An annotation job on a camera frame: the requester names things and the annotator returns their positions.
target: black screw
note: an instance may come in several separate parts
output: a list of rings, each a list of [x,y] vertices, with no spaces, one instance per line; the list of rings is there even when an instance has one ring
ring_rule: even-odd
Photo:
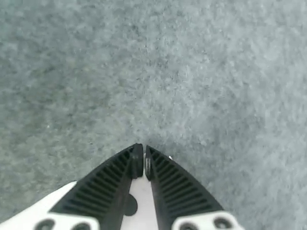
[[[230,229],[232,228],[231,223],[225,218],[217,218],[214,220],[214,225],[218,229]]]
[[[35,230],[52,230],[54,224],[55,224],[54,220],[45,219],[36,225]]]
[[[77,224],[72,230],[91,230],[91,227],[86,223]]]

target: black plastic part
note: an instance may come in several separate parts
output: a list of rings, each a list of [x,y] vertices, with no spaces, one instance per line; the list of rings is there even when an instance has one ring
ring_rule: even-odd
[[[170,230],[178,217],[223,210],[214,197],[186,170],[147,146],[148,169],[159,230]]]
[[[94,217],[100,229],[120,230],[131,181],[142,174],[143,147],[134,144],[78,181],[50,212]]]
[[[126,210],[125,210],[125,216],[133,216],[138,210],[138,202],[134,198],[133,195],[128,195]]]

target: carpet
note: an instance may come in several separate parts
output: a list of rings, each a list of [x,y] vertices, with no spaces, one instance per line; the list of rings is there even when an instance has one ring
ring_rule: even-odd
[[[307,230],[306,0],[1,0],[0,221],[138,142],[246,229]]]

